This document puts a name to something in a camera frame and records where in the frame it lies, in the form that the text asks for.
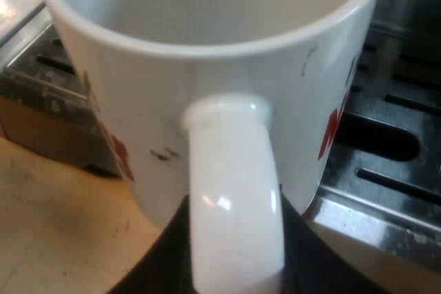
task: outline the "ceramic cup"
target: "ceramic cup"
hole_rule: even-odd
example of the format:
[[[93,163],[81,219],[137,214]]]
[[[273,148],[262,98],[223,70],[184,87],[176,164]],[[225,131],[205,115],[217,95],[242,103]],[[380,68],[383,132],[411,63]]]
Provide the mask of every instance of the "ceramic cup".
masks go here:
[[[276,292],[279,185],[320,182],[376,0],[46,0],[119,169],[199,293]]]

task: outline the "red design on mug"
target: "red design on mug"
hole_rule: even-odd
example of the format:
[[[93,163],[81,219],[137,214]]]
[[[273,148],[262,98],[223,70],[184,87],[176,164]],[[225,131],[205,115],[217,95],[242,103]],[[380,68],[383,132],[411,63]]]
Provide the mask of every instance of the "red design on mug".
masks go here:
[[[130,180],[134,180],[133,173],[129,165],[129,153],[127,152],[127,148],[125,148],[123,142],[117,137],[115,137],[113,134],[109,134],[103,123],[99,122],[99,124],[110,148],[112,148],[113,152],[116,154],[116,161],[121,172],[123,172],[123,174]]]
[[[342,105],[340,109],[335,108],[335,110],[329,115],[328,125],[326,126],[325,135],[323,136],[322,145],[320,147],[320,151],[318,152],[318,159],[320,160],[325,153],[326,149],[331,146],[334,137],[336,136],[338,123],[340,123],[340,119],[343,115],[343,109],[346,105],[347,96],[349,92],[346,93],[343,98]]]

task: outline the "coffee machine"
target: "coffee machine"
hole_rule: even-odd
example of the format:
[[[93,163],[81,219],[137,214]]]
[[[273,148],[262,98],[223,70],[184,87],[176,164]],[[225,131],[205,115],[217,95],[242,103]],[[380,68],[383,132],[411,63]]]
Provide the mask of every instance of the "coffee machine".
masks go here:
[[[378,0],[336,143],[304,215],[437,272],[439,2]],[[0,0],[0,18],[0,136],[98,176],[118,176],[42,0]]]

